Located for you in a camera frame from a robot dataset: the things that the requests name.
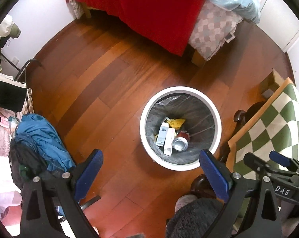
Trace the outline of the red cola can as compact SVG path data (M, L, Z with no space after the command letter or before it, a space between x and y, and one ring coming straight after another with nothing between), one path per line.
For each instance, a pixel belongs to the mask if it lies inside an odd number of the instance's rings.
M178 152L183 152L188 149L190 135L186 131L179 132L172 142L172 147Z

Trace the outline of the pink white tissue pack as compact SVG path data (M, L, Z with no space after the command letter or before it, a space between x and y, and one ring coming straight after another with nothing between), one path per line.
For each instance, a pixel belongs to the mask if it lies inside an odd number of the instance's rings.
M175 129L168 128L166 133L165 143L164 143L164 154L167 156L171 156L172 154L172 150L173 150L172 143L174 139L175 139Z

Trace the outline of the yellow snack bag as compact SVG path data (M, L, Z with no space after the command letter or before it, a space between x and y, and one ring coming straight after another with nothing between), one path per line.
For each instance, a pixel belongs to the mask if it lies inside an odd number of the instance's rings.
M179 131L182 125L185 123L186 119L183 118L168 118L166 117L164 122L169 125L170 128L174 128L176 131Z

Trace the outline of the white grey carton box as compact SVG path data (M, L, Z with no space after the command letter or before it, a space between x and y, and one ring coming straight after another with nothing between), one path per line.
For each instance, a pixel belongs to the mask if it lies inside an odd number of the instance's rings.
M160 126L158 135L156 137L155 144L158 147L162 147L164 145L168 129L169 129L169 124L167 122L163 122Z

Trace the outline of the white round trash bin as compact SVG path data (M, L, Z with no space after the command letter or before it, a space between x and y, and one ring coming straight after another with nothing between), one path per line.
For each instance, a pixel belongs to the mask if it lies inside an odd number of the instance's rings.
M174 128L175 137L184 137L188 146L172 148L166 155L164 146L156 143L163 123ZM173 86L147 102L139 130L143 148L155 163L173 171L189 171L199 167L202 149L216 152L222 126L219 112L207 95L187 86Z

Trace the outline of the black fuzzy trouser leg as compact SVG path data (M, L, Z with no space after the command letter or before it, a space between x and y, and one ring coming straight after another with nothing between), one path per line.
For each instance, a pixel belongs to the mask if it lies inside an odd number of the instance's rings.
M222 207L221 202L212 198L180 197L175 214L166 225L165 237L203 237Z

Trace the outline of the green cream checkered tablecloth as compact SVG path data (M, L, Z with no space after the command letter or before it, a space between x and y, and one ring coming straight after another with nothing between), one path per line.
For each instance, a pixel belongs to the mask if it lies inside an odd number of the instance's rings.
M251 179L255 171L243 162L248 152L270 163L271 151L299 161L299 91L293 82L286 79L228 144L226 166Z

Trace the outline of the blue jacket on chair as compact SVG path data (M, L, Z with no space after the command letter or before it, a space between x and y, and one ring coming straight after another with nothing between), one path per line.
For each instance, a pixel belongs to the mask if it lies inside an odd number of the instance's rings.
M55 128L41 115L25 114L15 129L16 142L30 147L45 160L48 171L67 172L75 163Z

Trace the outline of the brown cardboard box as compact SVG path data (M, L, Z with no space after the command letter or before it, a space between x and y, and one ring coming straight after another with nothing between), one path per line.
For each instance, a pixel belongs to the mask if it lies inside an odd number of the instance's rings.
M270 74L260 83L261 95L265 99L269 99L284 81L285 79L275 69L272 69Z

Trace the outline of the white door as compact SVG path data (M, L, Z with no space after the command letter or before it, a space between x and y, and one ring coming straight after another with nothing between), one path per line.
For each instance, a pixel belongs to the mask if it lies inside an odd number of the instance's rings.
M299 38L299 19L283 0L265 0L257 26L283 52Z

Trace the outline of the pink grey checkered blanket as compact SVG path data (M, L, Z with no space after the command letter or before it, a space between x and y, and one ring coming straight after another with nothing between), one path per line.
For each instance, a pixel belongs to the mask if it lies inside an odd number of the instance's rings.
M234 32L243 18L206 1L199 13L189 44L203 57L210 60L219 49L235 38Z

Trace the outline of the red bed sheet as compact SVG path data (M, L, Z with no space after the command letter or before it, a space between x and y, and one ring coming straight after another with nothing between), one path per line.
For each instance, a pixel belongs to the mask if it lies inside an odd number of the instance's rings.
M75 1L118 17L133 31L178 56L183 55L205 3L205 0Z

